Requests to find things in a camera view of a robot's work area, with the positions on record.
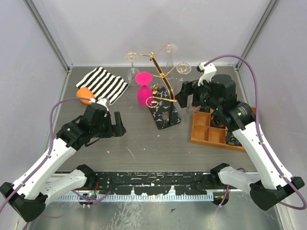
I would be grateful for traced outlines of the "gold wine glass rack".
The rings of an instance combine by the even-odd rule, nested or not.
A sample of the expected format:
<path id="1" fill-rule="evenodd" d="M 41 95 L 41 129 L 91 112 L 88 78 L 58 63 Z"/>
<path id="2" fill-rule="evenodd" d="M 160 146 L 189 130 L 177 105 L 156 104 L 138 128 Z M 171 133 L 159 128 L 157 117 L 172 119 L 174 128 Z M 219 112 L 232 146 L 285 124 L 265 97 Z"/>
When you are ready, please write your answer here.
<path id="1" fill-rule="evenodd" d="M 153 96 L 151 104 L 147 107 L 149 108 L 154 122 L 159 130 L 177 125 L 181 122 L 181 118 L 174 107 L 175 93 L 171 86 L 171 83 L 166 78 L 166 74 L 163 72 L 162 68 L 159 66 L 158 62 L 156 61 L 155 55 L 159 52 L 150 52 L 148 55 L 144 54 L 144 57 L 149 57 L 150 61 L 153 62 L 155 68 L 158 71 L 156 77 L 158 77 L 163 83 L 164 87 L 159 87 L 158 84 L 149 86 L 153 90 Z"/>

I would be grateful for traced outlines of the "clear champagne flute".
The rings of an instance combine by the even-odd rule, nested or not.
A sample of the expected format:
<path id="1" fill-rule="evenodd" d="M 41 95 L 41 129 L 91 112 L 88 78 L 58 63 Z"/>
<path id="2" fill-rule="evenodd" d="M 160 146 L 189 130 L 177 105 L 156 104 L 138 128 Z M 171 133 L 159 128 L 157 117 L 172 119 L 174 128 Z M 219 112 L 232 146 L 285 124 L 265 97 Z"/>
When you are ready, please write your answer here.
<path id="1" fill-rule="evenodd" d="M 166 78 L 168 80 L 171 80 L 174 77 L 173 72 L 170 72 L 174 67 L 173 53 L 175 53 L 177 51 L 177 46 L 174 45 L 174 44 L 168 44 L 165 48 L 165 51 L 167 53 L 167 62 L 166 62 L 166 66 L 165 66 L 165 74 L 166 74 Z"/>
<path id="2" fill-rule="evenodd" d="M 184 63 L 184 62 L 179 63 L 176 66 L 176 71 L 178 73 L 176 83 L 177 83 L 177 87 L 179 88 L 181 83 L 184 81 L 185 76 L 191 72 L 191 66 L 188 63 Z"/>

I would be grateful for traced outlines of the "pink plastic wine glass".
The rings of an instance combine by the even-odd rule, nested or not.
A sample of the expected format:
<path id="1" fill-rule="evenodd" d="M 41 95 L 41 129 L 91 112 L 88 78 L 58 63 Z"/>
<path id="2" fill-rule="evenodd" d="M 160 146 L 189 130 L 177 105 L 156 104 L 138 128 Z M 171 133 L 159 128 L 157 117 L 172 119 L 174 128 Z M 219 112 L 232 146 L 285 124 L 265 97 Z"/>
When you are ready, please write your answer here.
<path id="1" fill-rule="evenodd" d="M 140 85 L 137 92 L 137 99 L 141 106 L 148 106 L 153 100 L 153 90 L 149 86 L 152 79 L 153 77 L 149 72 L 140 72 L 135 77 L 136 82 Z"/>

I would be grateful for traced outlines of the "orange plastic wine glass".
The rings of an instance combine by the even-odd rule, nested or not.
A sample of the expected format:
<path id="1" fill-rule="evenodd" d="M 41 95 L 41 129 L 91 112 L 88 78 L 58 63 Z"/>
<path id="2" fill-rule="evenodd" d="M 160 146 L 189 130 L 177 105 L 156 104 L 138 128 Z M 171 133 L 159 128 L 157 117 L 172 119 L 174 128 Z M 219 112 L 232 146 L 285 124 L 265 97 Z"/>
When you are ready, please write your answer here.
<path id="1" fill-rule="evenodd" d="M 76 97 L 84 98 L 80 99 L 80 101 L 84 104 L 91 104 L 92 102 L 95 102 L 94 94 L 86 87 L 80 88 L 76 93 Z"/>

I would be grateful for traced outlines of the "clear stemless glass tumbler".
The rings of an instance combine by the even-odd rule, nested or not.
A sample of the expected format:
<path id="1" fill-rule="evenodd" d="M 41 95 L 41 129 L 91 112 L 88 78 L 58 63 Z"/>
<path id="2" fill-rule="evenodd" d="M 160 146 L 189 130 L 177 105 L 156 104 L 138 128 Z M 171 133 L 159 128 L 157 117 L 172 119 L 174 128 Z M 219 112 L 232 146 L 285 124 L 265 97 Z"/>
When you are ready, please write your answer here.
<path id="1" fill-rule="evenodd" d="M 128 53 L 126 55 L 126 60 L 131 64 L 131 67 L 130 69 L 128 70 L 128 73 L 127 73 L 127 77 L 128 77 L 128 81 L 129 81 L 129 84 L 131 86 L 137 86 L 137 82 L 136 82 L 136 75 L 138 73 L 140 73 L 140 71 L 134 66 L 134 62 L 136 61 L 137 57 L 136 57 L 136 53 Z"/>

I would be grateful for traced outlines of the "clear round wine glass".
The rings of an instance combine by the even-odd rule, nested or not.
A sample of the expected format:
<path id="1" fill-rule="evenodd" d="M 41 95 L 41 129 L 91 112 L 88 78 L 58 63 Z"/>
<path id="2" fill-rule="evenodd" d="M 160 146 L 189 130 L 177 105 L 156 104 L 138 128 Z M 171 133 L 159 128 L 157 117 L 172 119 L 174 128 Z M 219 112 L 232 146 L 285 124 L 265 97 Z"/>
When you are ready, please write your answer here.
<path id="1" fill-rule="evenodd" d="M 189 116 L 195 116 L 201 108 L 201 106 L 193 106 L 192 102 L 193 102 L 193 99 L 190 96 L 188 98 L 187 107 L 186 107 L 186 112 Z"/>

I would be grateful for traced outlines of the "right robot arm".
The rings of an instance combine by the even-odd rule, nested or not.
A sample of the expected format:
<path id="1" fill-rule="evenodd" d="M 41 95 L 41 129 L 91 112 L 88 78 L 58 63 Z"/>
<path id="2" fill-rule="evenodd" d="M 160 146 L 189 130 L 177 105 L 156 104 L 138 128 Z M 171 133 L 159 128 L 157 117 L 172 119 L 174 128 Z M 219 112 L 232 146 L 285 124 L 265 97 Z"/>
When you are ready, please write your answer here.
<path id="1" fill-rule="evenodd" d="M 253 109 L 237 99 L 236 84 L 230 76 L 217 74 L 211 81 L 185 81 L 175 96 L 180 107 L 187 107 L 192 95 L 193 106 L 208 106 L 216 112 L 218 120 L 231 132 L 246 150 L 258 174 L 251 175 L 222 163 L 211 169 L 210 182 L 220 189 L 229 185 L 248 193 L 262 210 L 268 210 L 302 188 L 301 177 L 287 172 L 271 150 Z"/>

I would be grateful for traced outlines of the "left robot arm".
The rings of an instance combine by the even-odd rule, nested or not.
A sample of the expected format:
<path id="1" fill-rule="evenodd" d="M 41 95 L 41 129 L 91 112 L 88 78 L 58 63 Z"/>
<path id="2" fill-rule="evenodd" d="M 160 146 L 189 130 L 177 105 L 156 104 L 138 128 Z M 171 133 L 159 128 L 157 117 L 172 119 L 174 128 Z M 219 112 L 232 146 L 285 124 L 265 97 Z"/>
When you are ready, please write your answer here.
<path id="1" fill-rule="evenodd" d="M 120 112 L 115 112 L 114 117 L 115 124 L 112 124 L 106 106 L 98 103 L 88 105 L 83 115 L 62 126 L 48 150 L 27 172 L 13 183 L 1 185 L 1 194 L 25 222 L 35 220 L 51 202 L 72 190 L 94 188 L 96 174 L 85 164 L 62 178 L 48 180 L 81 147 L 92 145 L 91 139 L 98 141 L 123 136 L 126 129 Z"/>

